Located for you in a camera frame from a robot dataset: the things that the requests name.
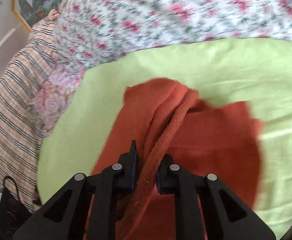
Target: silver screw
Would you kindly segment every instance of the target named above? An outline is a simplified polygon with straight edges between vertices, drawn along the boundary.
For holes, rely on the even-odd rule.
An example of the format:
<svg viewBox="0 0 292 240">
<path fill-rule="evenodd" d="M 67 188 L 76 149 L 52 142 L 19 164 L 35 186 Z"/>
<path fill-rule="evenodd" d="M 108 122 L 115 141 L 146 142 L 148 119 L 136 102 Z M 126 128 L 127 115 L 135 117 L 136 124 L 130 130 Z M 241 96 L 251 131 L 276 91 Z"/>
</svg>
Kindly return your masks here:
<svg viewBox="0 0 292 240">
<path fill-rule="evenodd" d="M 115 170 L 115 171 L 119 171 L 119 170 L 121 170 L 122 169 L 122 165 L 120 164 L 120 163 L 115 163 L 114 165 L 113 165 L 113 170 Z"/>
<path fill-rule="evenodd" d="M 211 181 L 215 181 L 215 180 L 217 180 L 217 176 L 216 176 L 214 173 L 209 173 L 209 174 L 207 175 L 207 178 L 208 178 L 209 180 L 211 180 Z"/>
<path fill-rule="evenodd" d="M 83 173 L 77 173 L 75 175 L 75 180 L 76 181 L 80 181 L 80 180 L 83 180 L 85 178 L 85 175 Z"/>
<path fill-rule="evenodd" d="M 177 164 L 172 164 L 169 166 L 169 168 L 172 170 L 172 171 L 178 171 L 179 170 L 179 165 Z"/>
</svg>

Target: green surface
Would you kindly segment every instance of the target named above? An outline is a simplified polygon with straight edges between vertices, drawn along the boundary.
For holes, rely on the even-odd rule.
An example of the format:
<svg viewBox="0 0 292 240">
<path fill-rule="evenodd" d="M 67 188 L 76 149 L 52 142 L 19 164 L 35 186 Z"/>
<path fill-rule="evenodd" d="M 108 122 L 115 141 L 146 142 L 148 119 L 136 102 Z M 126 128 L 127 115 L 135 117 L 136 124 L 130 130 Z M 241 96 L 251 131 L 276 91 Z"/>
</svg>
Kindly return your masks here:
<svg viewBox="0 0 292 240">
<path fill-rule="evenodd" d="M 126 86 L 176 79 L 214 106 L 251 101 L 264 123 L 263 172 L 254 210 L 279 239 L 292 224 L 292 43 L 225 39 L 138 51 L 87 71 L 43 142 L 38 190 L 47 201 L 77 172 L 89 174 L 122 106 Z"/>
</svg>

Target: plaid cloth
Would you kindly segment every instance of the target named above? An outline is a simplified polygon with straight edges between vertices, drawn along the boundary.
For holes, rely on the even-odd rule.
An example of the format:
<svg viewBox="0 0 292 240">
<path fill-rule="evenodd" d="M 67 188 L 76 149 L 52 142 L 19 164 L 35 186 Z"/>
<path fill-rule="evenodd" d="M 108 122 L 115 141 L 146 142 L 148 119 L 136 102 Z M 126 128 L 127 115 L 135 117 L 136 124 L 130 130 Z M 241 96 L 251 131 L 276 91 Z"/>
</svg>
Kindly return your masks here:
<svg viewBox="0 0 292 240">
<path fill-rule="evenodd" d="M 58 55 L 52 43 L 56 23 L 52 19 L 49 15 L 33 26 L 26 47 L 12 58 L 0 79 L 0 188 L 4 176 L 13 177 L 29 210 L 44 137 L 40 124 L 29 114 L 29 103 L 56 65 Z M 15 194 L 14 185 L 9 181 L 6 185 Z"/>
</svg>

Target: floral fabric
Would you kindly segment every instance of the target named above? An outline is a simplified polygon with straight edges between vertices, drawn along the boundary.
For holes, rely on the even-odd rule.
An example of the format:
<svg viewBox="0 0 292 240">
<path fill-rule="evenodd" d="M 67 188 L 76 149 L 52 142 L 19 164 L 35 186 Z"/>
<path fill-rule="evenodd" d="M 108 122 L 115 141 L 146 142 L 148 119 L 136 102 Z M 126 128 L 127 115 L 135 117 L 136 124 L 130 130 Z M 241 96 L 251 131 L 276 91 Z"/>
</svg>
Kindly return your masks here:
<svg viewBox="0 0 292 240">
<path fill-rule="evenodd" d="M 67 0 L 55 28 L 57 70 L 36 109 L 49 132 L 70 102 L 62 88 L 75 81 L 73 94 L 83 69 L 141 49 L 228 37 L 292 41 L 292 0 Z"/>
</svg>

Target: red cloth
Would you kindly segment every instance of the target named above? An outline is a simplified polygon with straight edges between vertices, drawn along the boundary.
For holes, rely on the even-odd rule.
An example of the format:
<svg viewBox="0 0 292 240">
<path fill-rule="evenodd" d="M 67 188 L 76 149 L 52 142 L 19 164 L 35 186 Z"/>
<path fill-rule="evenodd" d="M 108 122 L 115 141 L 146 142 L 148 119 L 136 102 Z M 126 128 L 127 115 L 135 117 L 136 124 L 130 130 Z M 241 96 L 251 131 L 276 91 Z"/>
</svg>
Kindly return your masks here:
<svg viewBox="0 0 292 240">
<path fill-rule="evenodd" d="M 215 173 L 252 207 L 260 170 L 258 121 L 245 102 L 212 108 L 198 91 L 169 79 L 127 88 L 93 174 L 116 163 L 137 142 L 139 179 L 116 223 L 116 239 L 175 239 L 174 196 L 160 196 L 155 173 L 165 153 L 190 172 Z"/>
</svg>

